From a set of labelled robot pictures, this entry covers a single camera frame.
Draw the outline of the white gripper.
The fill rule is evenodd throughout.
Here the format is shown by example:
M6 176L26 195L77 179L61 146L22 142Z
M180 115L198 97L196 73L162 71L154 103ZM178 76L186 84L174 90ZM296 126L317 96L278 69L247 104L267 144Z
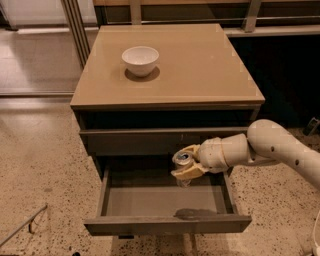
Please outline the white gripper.
M192 180L206 172L220 173L229 168L222 148L222 139L219 137L208 139L201 145L189 145L183 148L183 151L190 152L195 160L199 159L199 163L192 162L173 170L171 174L178 180Z

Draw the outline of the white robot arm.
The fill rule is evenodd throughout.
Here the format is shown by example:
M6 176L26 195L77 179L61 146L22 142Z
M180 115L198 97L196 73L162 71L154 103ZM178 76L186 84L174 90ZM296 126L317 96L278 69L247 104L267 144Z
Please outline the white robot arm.
M215 137L187 146L176 152L172 161L176 169L171 174L185 183L205 173L225 172L238 165L283 163L320 189L320 153L267 119L254 121L246 134Z

